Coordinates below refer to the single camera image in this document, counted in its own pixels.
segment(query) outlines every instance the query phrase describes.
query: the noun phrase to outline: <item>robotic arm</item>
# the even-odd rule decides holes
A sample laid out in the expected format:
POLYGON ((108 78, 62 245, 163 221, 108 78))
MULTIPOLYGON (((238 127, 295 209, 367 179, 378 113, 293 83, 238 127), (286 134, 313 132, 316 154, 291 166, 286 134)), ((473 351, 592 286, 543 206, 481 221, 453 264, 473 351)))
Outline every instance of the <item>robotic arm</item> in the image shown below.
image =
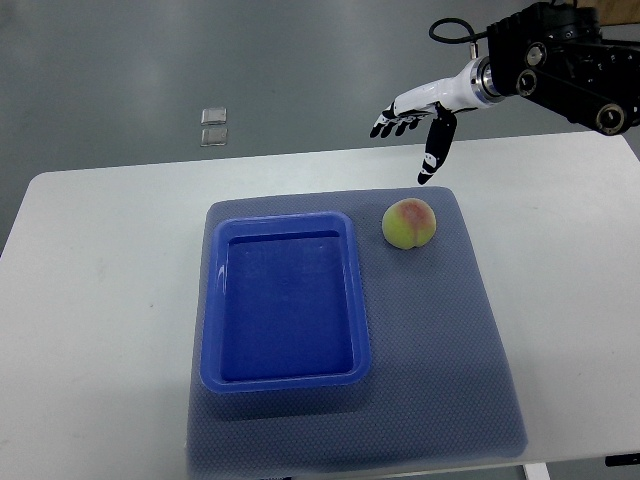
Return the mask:
POLYGON ((435 115, 420 184, 442 166, 456 128, 455 114, 489 108, 504 97, 520 95, 604 135, 617 135, 640 124, 640 43, 602 39, 593 8, 536 3, 474 34, 460 19, 442 19, 429 35, 445 43, 488 38, 489 56, 472 58, 453 78, 445 78, 398 96, 371 130, 402 135, 427 115, 435 115), (470 35, 445 39, 434 30, 459 23, 470 35))

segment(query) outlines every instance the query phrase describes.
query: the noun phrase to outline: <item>gray mat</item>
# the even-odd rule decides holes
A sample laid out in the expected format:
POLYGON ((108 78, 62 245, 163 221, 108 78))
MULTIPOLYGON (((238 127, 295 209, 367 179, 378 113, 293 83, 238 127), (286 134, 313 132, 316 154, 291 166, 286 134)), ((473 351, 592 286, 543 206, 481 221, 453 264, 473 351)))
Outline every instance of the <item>gray mat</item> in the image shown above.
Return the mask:
POLYGON ((516 457, 527 443, 509 366, 462 214, 439 187, 221 202, 205 227, 187 454, 196 479, 267 478, 516 457), (388 245, 392 203, 422 198, 425 247, 388 245), (234 217, 337 210, 355 225, 372 351, 355 385, 216 395, 200 382, 211 233, 234 217))

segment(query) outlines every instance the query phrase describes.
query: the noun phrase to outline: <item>white table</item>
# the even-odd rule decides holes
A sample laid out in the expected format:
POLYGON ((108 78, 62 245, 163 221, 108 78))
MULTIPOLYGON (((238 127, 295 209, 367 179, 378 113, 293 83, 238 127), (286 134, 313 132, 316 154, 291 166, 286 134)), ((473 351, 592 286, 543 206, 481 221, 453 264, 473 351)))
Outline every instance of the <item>white table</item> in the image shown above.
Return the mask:
MULTIPOLYGON (((414 186, 422 151, 36 177, 0 259, 0 478, 186 478, 208 208, 414 186)), ((432 184, 458 198, 507 351, 517 463, 640 451, 640 164, 624 139, 458 142, 432 184)))

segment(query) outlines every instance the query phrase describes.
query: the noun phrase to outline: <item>floor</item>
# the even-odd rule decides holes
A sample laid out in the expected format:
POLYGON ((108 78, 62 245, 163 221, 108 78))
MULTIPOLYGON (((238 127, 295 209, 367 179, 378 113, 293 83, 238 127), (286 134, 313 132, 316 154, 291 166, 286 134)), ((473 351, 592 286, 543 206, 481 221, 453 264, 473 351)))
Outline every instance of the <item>floor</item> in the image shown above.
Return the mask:
MULTIPOLYGON (((426 124, 384 140, 368 133, 397 94, 466 64, 466 45, 429 40, 431 23, 462 17, 481 31, 531 3, 0 0, 0 251, 42 172, 422 143, 426 124), (228 109, 228 144, 202 148, 200 113, 212 106, 228 109)), ((640 26, 604 34, 637 40, 640 26)), ((456 139, 579 130, 511 98, 459 115, 456 139)), ((639 155, 640 129, 625 138, 639 155)), ((638 468, 596 459, 549 470, 553 480, 619 480, 638 478, 638 468)))

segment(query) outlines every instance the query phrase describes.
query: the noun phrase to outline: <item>blue tray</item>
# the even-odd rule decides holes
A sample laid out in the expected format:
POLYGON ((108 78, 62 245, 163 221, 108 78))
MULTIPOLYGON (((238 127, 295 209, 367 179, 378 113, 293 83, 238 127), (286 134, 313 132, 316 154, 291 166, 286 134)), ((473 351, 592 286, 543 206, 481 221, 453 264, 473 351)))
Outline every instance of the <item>blue tray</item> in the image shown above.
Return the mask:
POLYGON ((235 218, 213 231, 200 375, 213 392, 347 385, 371 354, 349 217, 235 218))

